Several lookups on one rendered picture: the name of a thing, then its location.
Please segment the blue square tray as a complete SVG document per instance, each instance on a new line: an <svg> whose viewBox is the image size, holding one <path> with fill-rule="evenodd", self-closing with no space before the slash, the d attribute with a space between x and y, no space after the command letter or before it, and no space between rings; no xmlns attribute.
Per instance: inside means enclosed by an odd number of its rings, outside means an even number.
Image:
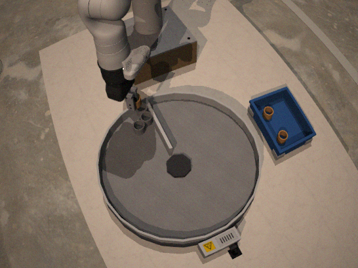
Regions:
<svg viewBox="0 0 358 268"><path fill-rule="evenodd" d="M274 111L270 120L266 120L262 116L264 108L267 106ZM275 160L310 143L316 136L313 127L287 86L255 98L248 112L266 139ZM288 134L288 138L283 144L277 142L280 130L284 130Z"/></svg>

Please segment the bronze bushing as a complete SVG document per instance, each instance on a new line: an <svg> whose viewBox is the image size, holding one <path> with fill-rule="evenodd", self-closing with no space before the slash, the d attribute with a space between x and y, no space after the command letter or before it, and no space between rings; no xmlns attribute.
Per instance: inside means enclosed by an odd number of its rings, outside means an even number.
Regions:
<svg viewBox="0 0 358 268"><path fill-rule="evenodd" d="M285 139L282 139L280 136L284 136ZM286 142L287 138L288 138L287 132L284 130L281 130L281 131L279 131L279 133L277 135L277 142L280 144L283 144Z"/></svg>
<svg viewBox="0 0 358 268"><path fill-rule="evenodd" d="M142 101L141 101L141 96L137 93L138 95L138 101L135 102L135 105L136 105L136 109L138 109L139 107L141 107L142 105ZM140 98L140 99L139 99Z"/></svg>
<svg viewBox="0 0 358 268"><path fill-rule="evenodd" d="M268 115L266 112L269 112L271 115ZM269 106L265 107L262 116L264 119L270 120L273 116L273 109Z"/></svg>

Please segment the grey metal ring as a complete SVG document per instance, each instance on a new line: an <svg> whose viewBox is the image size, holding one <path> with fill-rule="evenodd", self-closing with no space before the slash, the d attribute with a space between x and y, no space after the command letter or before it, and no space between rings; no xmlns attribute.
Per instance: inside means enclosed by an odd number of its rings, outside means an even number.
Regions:
<svg viewBox="0 0 358 268"><path fill-rule="evenodd" d="M141 129L136 129L137 126L143 126L143 127ZM132 127L134 129L134 133L137 135L142 135L146 131L145 124L142 120L134 121Z"/></svg>
<svg viewBox="0 0 358 268"><path fill-rule="evenodd" d="M146 117L149 117L150 119L144 121L143 119ZM145 123L145 126L150 126L153 122L152 114L149 111L142 112L140 115L140 120L142 120Z"/></svg>
<svg viewBox="0 0 358 268"><path fill-rule="evenodd" d="M144 111L139 111L140 109L145 109ZM141 107L139 107L138 109L136 109L137 115L140 117L142 112L148 111L148 106L147 104L145 104L144 102L142 102Z"/></svg>

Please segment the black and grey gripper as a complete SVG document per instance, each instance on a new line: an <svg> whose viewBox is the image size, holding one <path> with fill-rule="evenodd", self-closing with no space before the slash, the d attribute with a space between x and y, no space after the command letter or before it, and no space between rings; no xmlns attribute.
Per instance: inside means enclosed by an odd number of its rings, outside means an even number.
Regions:
<svg viewBox="0 0 358 268"><path fill-rule="evenodd" d="M118 102L125 99L127 109L136 111L135 102L138 101L138 95L137 87L133 84L150 55L149 46L130 49L128 41L123 49L113 54L101 54L96 50L98 67L106 82L106 94L109 99Z"/></svg>

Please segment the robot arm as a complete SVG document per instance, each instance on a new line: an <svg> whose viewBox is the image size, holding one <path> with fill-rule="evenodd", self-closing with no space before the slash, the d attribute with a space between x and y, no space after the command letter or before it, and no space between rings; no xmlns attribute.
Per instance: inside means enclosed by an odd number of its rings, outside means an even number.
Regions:
<svg viewBox="0 0 358 268"><path fill-rule="evenodd" d="M150 35L163 27L161 0L78 0L78 13L92 34L99 53L113 54L127 44L122 18L129 11L131 2L138 33Z"/></svg>

